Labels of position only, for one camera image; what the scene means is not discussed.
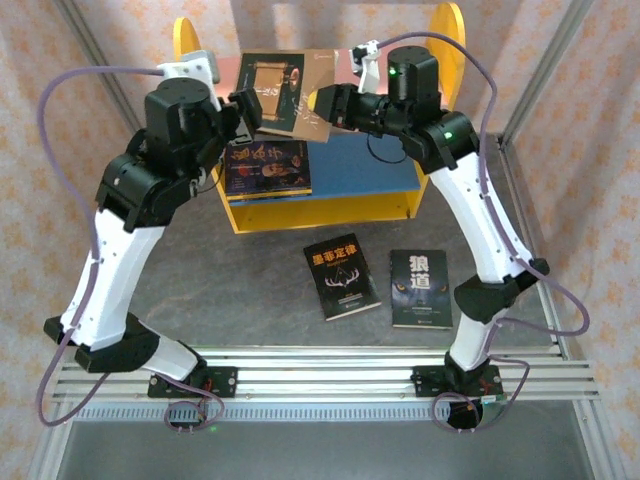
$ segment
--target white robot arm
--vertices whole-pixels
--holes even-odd
[[[371,67],[368,60],[375,63],[377,46],[368,45],[354,48],[351,56],[359,59],[360,65]],[[414,369],[416,393],[430,397],[445,392],[469,397],[501,394],[501,387],[486,388],[498,372],[489,365],[486,351],[490,332],[516,297],[537,281],[519,262],[544,275],[549,273],[548,264],[532,258],[487,178],[486,195],[491,196],[516,254],[504,244],[481,189],[478,137],[467,117],[441,108],[435,57],[424,47],[399,47],[389,53],[388,68],[387,95],[375,93],[378,75],[373,76],[375,88],[367,88],[363,68],[359,87],[342,84],[321,88],[310,96],[310,107],[336,127],[398,137],[407,156],[418,162],[446,199],[473,253],[477,274],[455,289],[462,311],[455,341],[444,367],[426,373],[417,372],[419,367]]]
[[[44,330],[57,342],[71,331],[75,359],[88,372],[141,368],[201,388],[210,380],[206,362],[140,323],[129,304],[176,209],[197,195],[227,145],[253,140],[262,111],[252,90],[231,94],[229,103],[215,96],[219,75],[212,53],[182,60],[159,66],[165,80],[145,98],[147,128],[105,169],[95,215],[100,266],[79,321],[72,324],[90,281],[91,255],[69,307],[48,319]]]

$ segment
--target book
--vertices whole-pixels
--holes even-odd
[[[332,85],[335,50],[245,50],[237,90],[254,88],[262,106],[262,133],[326,142],[331,124],[308,106],[309,95]]]
[[[304,249],[327,320],[380,305],[373,277],[355,234]]]
[[[444,250],[391,251],[391,308],[394,327],[453,327]]]
[[[224,152],[227,199],[273,199],[311,194],[307,142],[262,141]]]

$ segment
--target black mounting plate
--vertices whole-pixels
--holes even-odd
[[[211,393],[220,398],[234,398],[236,396],[236,388],[238,386],[238,369],[236,367],[204,367],[199,372],[203,378],[213,380]],[[198,388],[204,388],[205,385],[198,385]],[[174,385],[166,382],[157,375],[152,375],[149,379],[149,389],[147,390],[149,398],[199,398],[199,395],[180,390]]]
[[[446,371],[447,367],[444,365],[413,367],[411,381],[416,389],[416,397],[433,398],[441,393],[453,391],[471,398],[504,394],[500,371],[495,365],[487,365],[477,380],[458,389],[453,389],[450,382],[447,381]]]

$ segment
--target metal frame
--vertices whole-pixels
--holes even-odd
[[[569,43],[573,39],[578,27],[582,24],[593,0],[572,0],[567,11],[558,25],[556,33],[547,46],[538,67],[533,72],[531,80],[527,84],[520,100],[507,121],[507,125],[501,136],[501,143],[508,145],[515,139],[516,134],[522,127],[527,116],[531,112],[533,105],[544,90],[556,65],[560,62],[562,55],[567,50]]]
[[[69,29],[76,37],[78,45],[82,48],[83,53],[91,65],[109,65],[107,57],[102,52],[100,45],[96,41],[93,33],[89,29],[80,8],[74,0],[54,0],[60,15],[69,25]],[[124,120],[131,133],[137,132],[142,128],[140,120],[136,116],[131,102],[127,98],[120,82],[113,74],[100,74],[100,81],[104,86],[107,95],[111,98],[114,107]]]
[[[412,367],[441,364],[445,349],[228,347],[200,348],[198,353],[211,365],[240,368],[236,398],[225,401],[224,421],[417,421],[430,419],[430,402],[416,398]],[[599,401],[589,362],[564,360],[557,345],[503,348],[495,353],[531,363],[522,401]],[[501,375],[505,390],[512,392],[522,368],[505,364]],[[55,415],[76,405],[97,377],[75,363],[63,364],[52,393],[54,402],[59,402]],[[161,421],[168,402],[146,396],[149,379],[150,373],[143,371],[110,376],[81,414],[46,432],[29,478],[55,478],[75,422]],[[439,418],[444,418],[442,408],[437,409]],[[605,470],[607,451],[597,430],[589,432],[595,432],[588,437],[587,451],[598,467],[594,467],[596,478],[616,478],[598,473],[613,470]]]
[[[54,0],[54,3],[89,62],[106,65],[107,60],[75,2]],[[519,188],[510,167],[511,157],[515,156],[511,146],[592,3],[593,0],[572,0],[500,136],[503,167],[516,205],[523,239],[532,251],[535,251],[535,245],[531,226],[522,214]],[[103,75],[101,80],[129,129],[138,130],[140,122],[117,79],[113,75]],[[549,290],[544,285],[538,285],[537,288],[547,324],[555,329],[561,328]],[[625,478],[589,362],[573,359],[566,339],[552,336],[552,340],[554,345],[549,348],[512,348],[496,353],[531,361],[531,377],[522,391],[521,400],[573,402],[595,478]],[[314,405],[314,408],[321,410],[325,408],[324,411],[329,413],[322,417],[323,420],[342,418],[344,414],[341,412],[353,410],[341,409],[340,405],[359,406],[361,411],[370,412],[365,413],[365,417],[372,415],[371,418],[377,420],[424,419],[424,406],[428,403],[415,398],[413,385],[409,381],[411,367],[440,364],[445,353],[439,349],[366,347],[204,348],[199,352],[212,364],[223,365],[226,362],[241,367],[238,396],[227,402],[229,411],[236,413],[228,414],[230,417],[225,416],[225,420],[233,420],[236,415],[237,419],[250,415],[253,420],[287,421],[295,418],[295,413],[294,417],[289,417],[289,413],[282,412],[295,412],[301,404]],[[504,372],[505,390],[512,391],[521,369],[503,366],[501,370]],[[88,391],[94,377],[81,371],[75,364],[65,364],[53,391],[56,403],[54,415],[58,417],[69,412]],[[56,429],[46,430],[38,444],[28,478],[48,479],[57,475],[75,421],[158,421],[157,413],[149,414],[149,417],[141,413],[161,412],[166,406],[166,401],[153,401],[146,397],[148,379],[149,374],[144,372],[113,375],[99,390],[96,401],[85,407],[78,417]],[[330,403],[334,405],[333,410],[326,410]]]

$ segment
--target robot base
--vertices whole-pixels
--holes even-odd
[[[188,384],[206,390],[220,398],[234,398],[238,383],[235,367],[197,367],[189,375]],[[181,390],[157,375],[149,380],[149,398],[199,398],[200,395]]]
[[[435,398],[443,393],[455,392],[472,399],[477,415],[466,401],[450,402],[451,413],[447,423],[455,429],[478,427],[484,414],[483,404],[505,398],[500,371],[495,365],[489,365],[488,361],[470,372],[461,372],[447,354],[445,365],[413,367],[411,381],[416,389],[416,397]]]

